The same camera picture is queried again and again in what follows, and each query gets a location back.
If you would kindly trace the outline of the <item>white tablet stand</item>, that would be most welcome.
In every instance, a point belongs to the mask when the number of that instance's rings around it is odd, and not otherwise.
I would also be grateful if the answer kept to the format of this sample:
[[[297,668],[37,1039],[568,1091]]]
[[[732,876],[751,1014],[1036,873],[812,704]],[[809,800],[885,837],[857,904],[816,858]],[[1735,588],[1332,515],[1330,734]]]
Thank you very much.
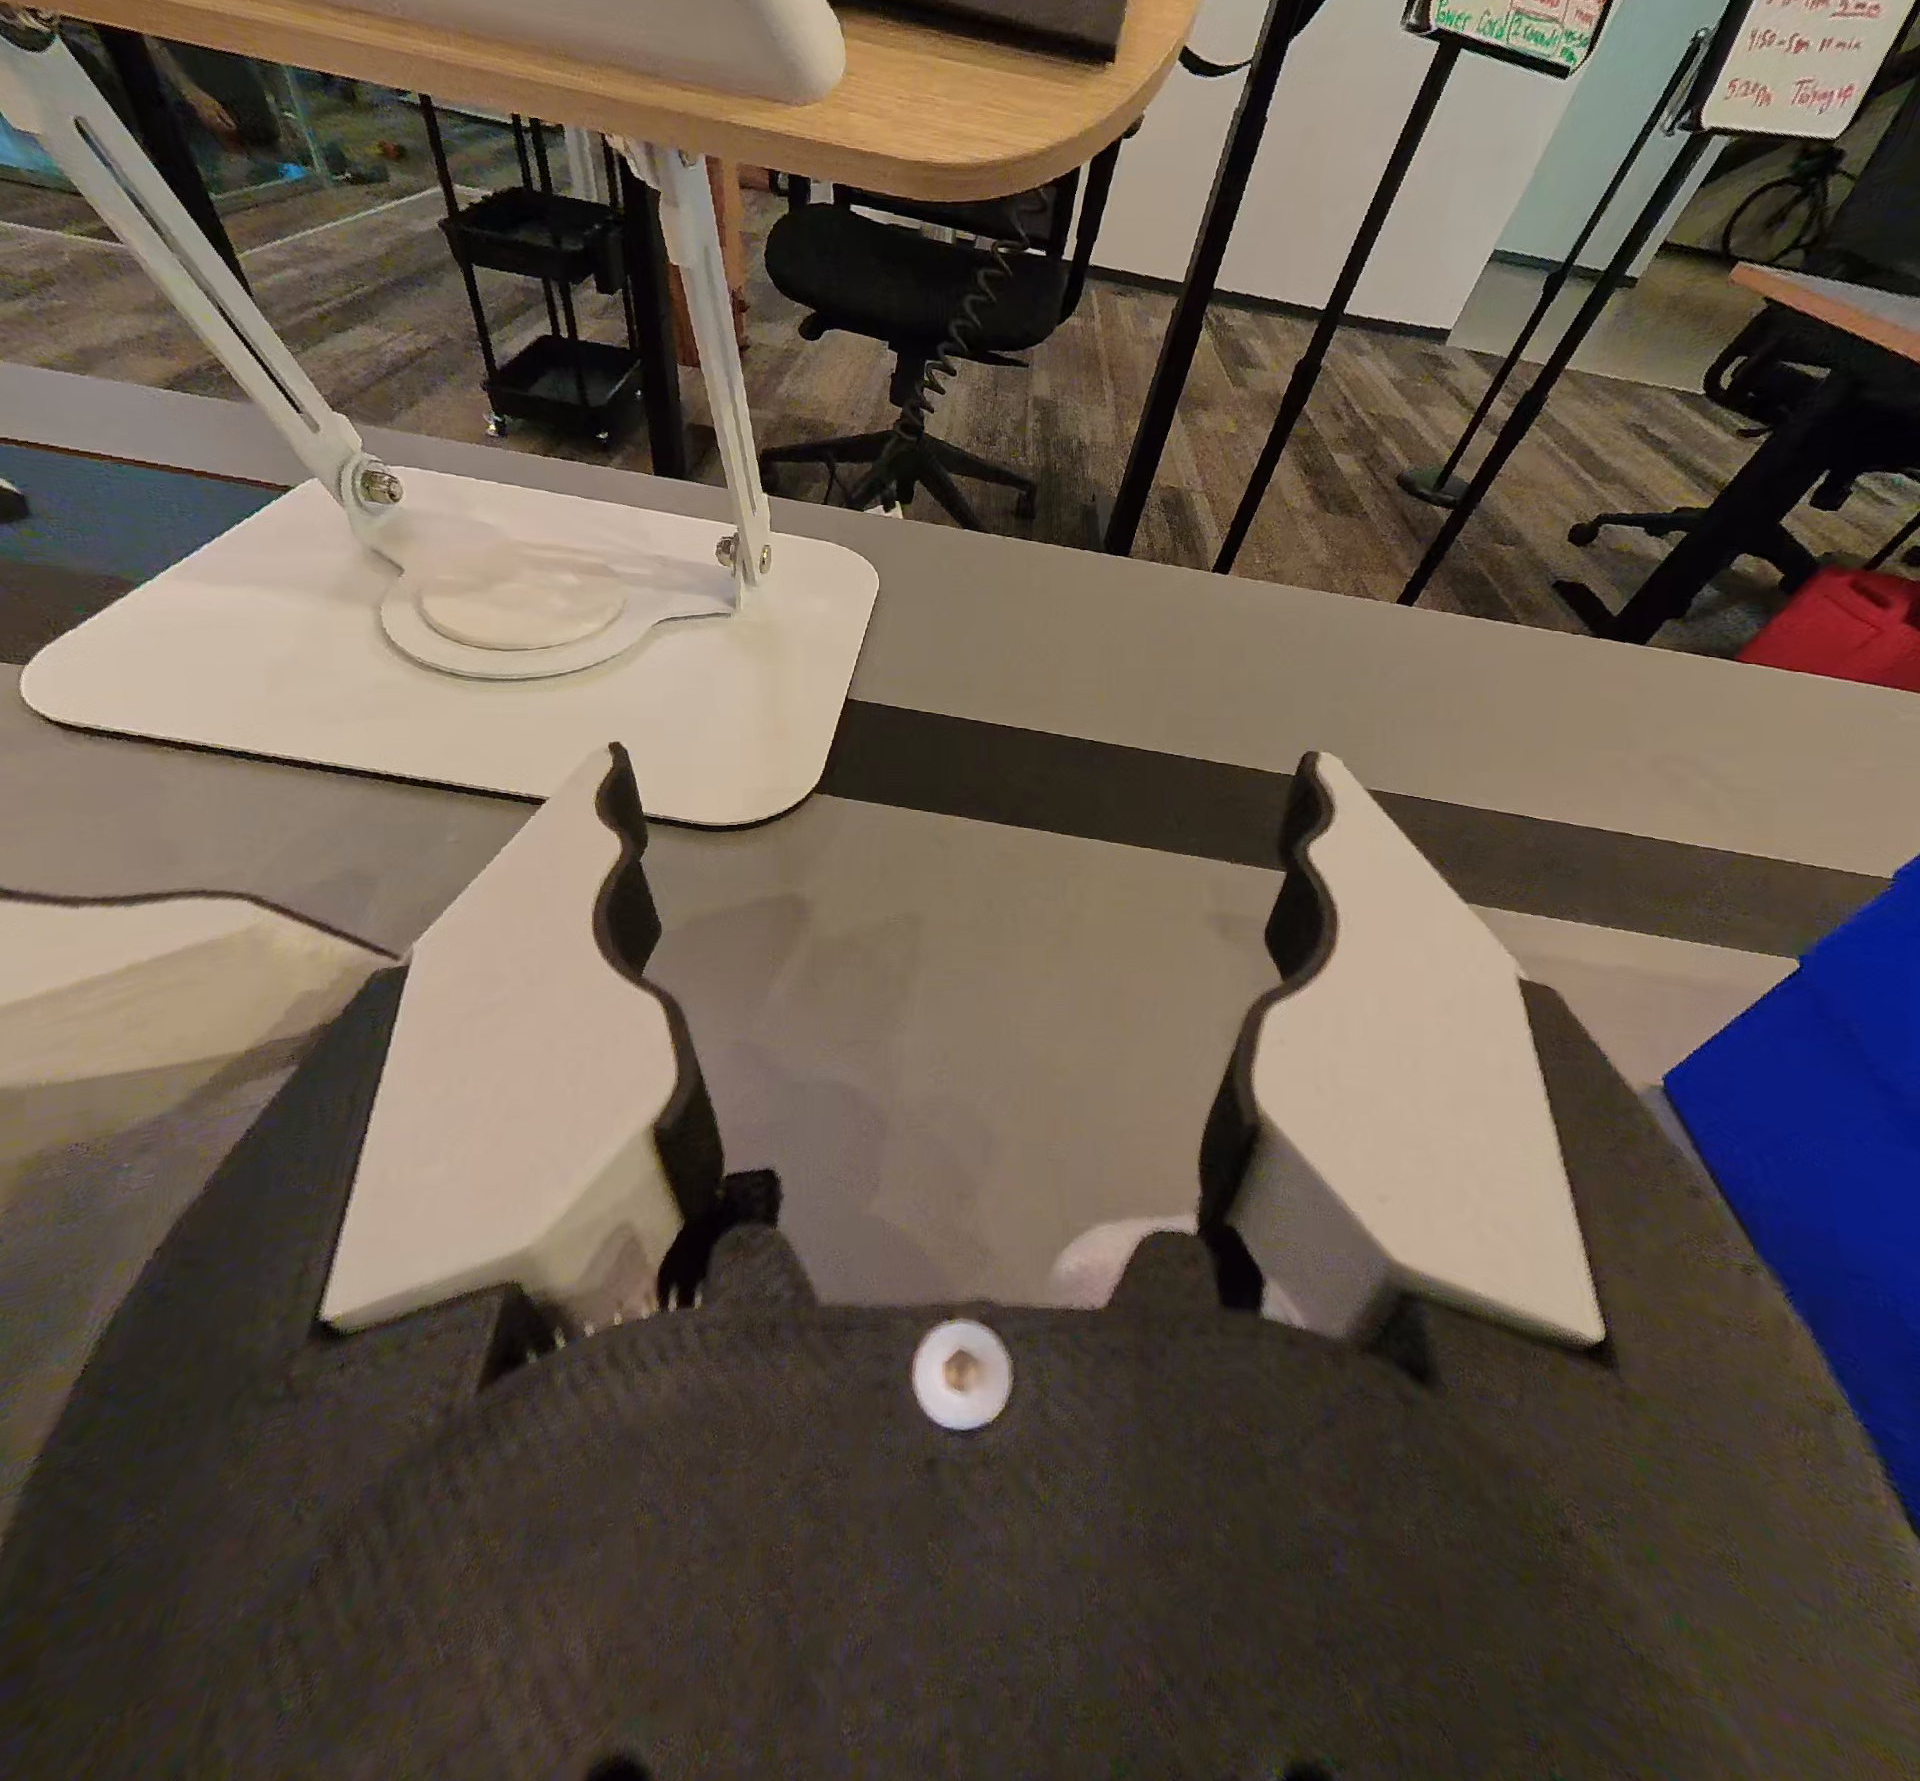
[[[3,0],[38,139],[305,480],[26,665],[63,727],[544,800],[609,743],[652,814],[817,787],[879,591],[760,491],[705,158],[923,199],[1064,175],[1162,84],[1198,0],[1075,68],[828,0]],[[587,127],[660,195],[730,519],[393,467],[301,372],[59,40],[61,17]]]

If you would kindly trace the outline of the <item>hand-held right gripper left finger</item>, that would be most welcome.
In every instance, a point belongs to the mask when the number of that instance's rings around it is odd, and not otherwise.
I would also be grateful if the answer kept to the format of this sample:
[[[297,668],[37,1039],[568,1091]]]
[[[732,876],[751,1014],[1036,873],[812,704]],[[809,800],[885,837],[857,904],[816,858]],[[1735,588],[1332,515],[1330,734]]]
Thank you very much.
[[[693,1301],[726,1155],[611,743],[419,938],[320,1303],[357,1331],[513,1286],[595,1329]]]

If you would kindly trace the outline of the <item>red fabric bin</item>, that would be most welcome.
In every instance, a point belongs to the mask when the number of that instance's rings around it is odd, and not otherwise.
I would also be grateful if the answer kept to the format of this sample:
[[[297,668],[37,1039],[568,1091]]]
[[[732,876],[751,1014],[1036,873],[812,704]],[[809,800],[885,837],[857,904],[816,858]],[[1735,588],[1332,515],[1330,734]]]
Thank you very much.
[[[1917,691],[1917,581],[1876,568],[1817,568],[1735,659]]]

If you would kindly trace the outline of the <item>black utility cart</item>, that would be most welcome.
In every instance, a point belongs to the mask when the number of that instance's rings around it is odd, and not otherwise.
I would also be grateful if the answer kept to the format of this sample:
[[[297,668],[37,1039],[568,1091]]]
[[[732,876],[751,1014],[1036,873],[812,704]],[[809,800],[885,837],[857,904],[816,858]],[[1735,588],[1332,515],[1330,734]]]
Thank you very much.
[[[636,422],[640,328],[623,258],[619,202],[558,186],[554,155],[536,120],[507,121],[516,176],[466,199],[452,180],[440,112],[419,97],[444,213],[439,230],[468,293],[486,426],[542,428],[611,449]],[[545,327],[503,350],[483,301],[483,277],[500,277],[542,299]]]

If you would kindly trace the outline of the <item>blue plastic bin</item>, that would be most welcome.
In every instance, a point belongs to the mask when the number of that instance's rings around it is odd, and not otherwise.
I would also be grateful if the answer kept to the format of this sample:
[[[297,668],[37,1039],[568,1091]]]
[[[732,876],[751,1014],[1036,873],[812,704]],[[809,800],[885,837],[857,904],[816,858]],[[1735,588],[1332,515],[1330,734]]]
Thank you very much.
[[[1915,863],[1663,1088],[1915,1516]]]

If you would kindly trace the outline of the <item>black office chair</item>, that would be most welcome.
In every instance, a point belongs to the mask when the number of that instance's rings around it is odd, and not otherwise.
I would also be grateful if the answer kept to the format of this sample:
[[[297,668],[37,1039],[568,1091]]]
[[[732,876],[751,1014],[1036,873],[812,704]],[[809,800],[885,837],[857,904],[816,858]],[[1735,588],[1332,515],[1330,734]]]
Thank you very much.
[[[1871,342],[1791,309],[1763,303],[1708,363],[1703,394],[1757,441],[1777,429],[1833,374],[1875,386],[1899,369]]]
[[[801,309],[799,335],[847,333],[892,360],[884,432],[758,451],[758,486],[786,469],[824,474],[824,500],[906,515],[925,492],[968,531],[985,521],[963,480],[1001,488],[1020,521],[1038,517],[1038,482],[959,449],[929,422],[961,366],[1030,367],[1069,324],[1091,274],[1122,139],[1054,183],[968,204],[915,204],[834,189],[828,204],[791,205],[762,260],[773,289]]]

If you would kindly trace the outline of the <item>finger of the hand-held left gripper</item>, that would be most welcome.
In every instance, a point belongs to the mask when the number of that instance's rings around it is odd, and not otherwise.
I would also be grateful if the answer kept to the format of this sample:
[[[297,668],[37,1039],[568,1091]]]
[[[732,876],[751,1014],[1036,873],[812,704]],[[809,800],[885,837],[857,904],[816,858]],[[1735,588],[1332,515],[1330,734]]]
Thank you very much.
[[[236,897],[6,892],[6,1066],[226,1059],[327,1025],[396,953]]]

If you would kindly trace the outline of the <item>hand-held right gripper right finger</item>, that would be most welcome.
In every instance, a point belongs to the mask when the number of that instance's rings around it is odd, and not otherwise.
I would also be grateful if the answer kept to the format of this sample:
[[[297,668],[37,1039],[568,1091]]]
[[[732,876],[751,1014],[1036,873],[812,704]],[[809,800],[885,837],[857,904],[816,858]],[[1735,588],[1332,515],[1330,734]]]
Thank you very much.
[[[1225,1303],[1361,1345],[1428,1300],[1601,1346],[1520,965],[1327,751],[1292,777],[1264,944],[1198,1149]]]

